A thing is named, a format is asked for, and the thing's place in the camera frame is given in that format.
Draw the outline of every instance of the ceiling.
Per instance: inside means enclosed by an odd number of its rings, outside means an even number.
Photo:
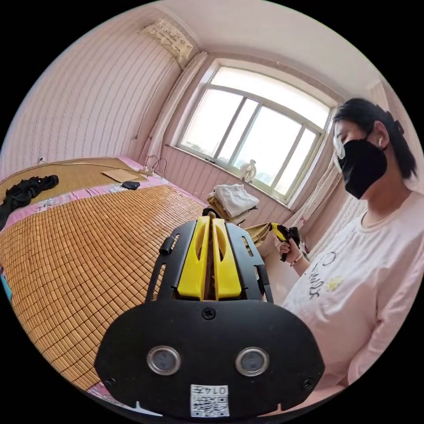
[[[376,67],[352,44],[300,12],[264,0],[160,0],[207,51],[244,53],[292,66],[341,95],[368,95]]]

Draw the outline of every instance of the bed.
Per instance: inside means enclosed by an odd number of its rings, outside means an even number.
[[[94,370],[98,345],[119,314],[144,301],[163,240],[205,205],[160,176],[126,190],[102,174],[111,167],[141,165],[125,157],[79,159],[3,183],[2,197],[21,179],[59,177],[9,216],[0,265],[16,316],[44,358],[80,389],[118,404]]]

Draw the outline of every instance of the woman's hand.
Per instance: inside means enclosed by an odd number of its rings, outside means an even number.
[[[286,262],[291,264],[295,259],[301,255],[300,249],[297,247],[296,243],[291,238],[287,242],[282,242],[280,246],[280,256],[282,254],[287,254]]]

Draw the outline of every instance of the window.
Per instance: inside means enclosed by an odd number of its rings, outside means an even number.
[[[220,67],[205,84],[180,148],[240,175],[287,203],[325,133],[330,107],[275,78]]]

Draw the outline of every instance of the qr code sticker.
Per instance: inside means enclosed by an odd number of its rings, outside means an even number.
[[[191,385],[191,416],[230,416],[228,408],[228,386]]]

